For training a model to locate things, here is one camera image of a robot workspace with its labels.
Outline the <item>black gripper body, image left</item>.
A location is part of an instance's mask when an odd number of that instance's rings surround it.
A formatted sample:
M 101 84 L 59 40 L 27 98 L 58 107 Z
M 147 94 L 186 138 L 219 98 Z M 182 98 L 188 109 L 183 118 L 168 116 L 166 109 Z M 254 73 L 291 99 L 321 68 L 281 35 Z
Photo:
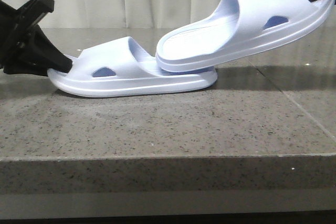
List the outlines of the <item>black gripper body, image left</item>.
M 15 9 L 1 1 L 1 69 L 5 74 L 46 75 L 48 60 L 34 48 L 38 23 L 54 11 L 54 0 L 29 0 Z

